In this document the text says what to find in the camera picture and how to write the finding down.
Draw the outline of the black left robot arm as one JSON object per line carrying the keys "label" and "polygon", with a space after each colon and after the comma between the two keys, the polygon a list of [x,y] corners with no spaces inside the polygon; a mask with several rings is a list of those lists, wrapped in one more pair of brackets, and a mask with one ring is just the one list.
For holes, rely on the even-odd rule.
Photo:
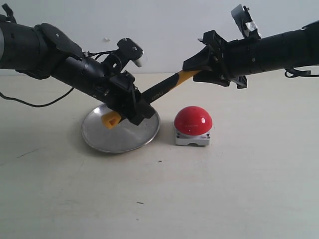
{"label": "black left robot arm", "polygon": [[129,61],[140,66],[143,50],[130,38],[121,39],[117,46],[98,62],[51,24],[29,27],[0,23],[1,69],[16,70],[38,80],[53,77],[139,125],[156,111],[134,85],[133,75],[123,68]]}

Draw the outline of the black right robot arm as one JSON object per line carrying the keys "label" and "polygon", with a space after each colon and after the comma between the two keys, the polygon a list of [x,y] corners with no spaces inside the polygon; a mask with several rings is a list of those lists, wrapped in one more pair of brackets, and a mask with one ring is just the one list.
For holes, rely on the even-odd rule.
{"label": "black right robot arm", "polygon": [[319,63],[319,23],[301,29],[260,38],[256,33],[240,40],[226,41],[215,30],[204,33],[205,47],[185,60],[184,71],[197,71],[195,82],[213,83],[238,89],[248,86],[247,76]]}

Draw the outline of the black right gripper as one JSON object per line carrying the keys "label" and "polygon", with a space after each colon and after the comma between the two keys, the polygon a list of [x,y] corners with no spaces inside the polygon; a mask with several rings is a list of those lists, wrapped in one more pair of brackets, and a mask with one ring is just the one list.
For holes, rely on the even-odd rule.
{"label": "black right gripper", "polygon": [[233,69],[246,54],[251,38],[226,41],[215,30],[203,34],[202,43],[205,47],[194,56],[183,62],[183,71],[202,70],[193,76],[198,83],[212,83],[229,87],[233,82],[237,89],[248,86],[244,73],[235,73]]}

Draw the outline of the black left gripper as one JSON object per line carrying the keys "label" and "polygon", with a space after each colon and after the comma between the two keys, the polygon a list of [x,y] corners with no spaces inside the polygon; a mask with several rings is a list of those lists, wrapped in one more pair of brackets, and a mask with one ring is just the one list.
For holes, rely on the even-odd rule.
{"label": "black left gripper", "polygon": [[108,77],[96,77],[94,89],[102,94],[110,109],[121,115],[122,120],[139,125],[144,119],[150,119],[155,110],[145,101],[134,82],[135,77],[124,71]]}

